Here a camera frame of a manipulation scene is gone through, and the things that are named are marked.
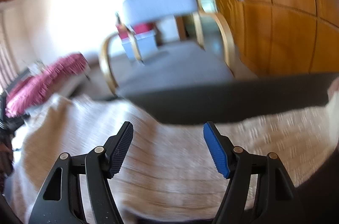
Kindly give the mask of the wooden wardrobe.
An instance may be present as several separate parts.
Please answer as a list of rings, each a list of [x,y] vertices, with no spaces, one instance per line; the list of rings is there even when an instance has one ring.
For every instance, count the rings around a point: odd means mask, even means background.
[[[338,71],[338,0],[216,0],[257,76]]]

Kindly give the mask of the bed with red quilt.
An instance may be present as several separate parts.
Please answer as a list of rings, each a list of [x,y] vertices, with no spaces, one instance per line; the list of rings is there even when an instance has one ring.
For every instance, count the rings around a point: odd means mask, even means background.
[[[69,97],[85,79],[89,64],[81,53],[69,54],[18,83],[6,98],[7,117],[17,117],[42,105],[55,93]]]

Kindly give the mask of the black leather bench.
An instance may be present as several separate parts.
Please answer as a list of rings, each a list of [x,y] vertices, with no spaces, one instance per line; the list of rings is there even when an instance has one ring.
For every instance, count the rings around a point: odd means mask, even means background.
[[[129,101],[163,124],[235,123],[311,106],[324,106],[338,73],[301,74],[213,86],[151,91],[104,101]]]

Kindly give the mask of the white knitted sweater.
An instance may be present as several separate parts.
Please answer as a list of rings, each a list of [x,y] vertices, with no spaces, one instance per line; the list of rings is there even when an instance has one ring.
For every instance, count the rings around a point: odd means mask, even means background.
[[[109,182],[122,218],[164,221],[211,219],[228,181],[218,173],[200,125],[159,123],[127,101],[97,102],[87,96],[52,96],[21,127],[21,158],[15,164],[11,207],[27,222],[39,190],[63,152],[90,152],[133,124],[133,141],[120,172]],[[338,95],[325,106],[217,124],[222,135],[250,153],[275,152],[295,186],[320,169],[338,145]]]

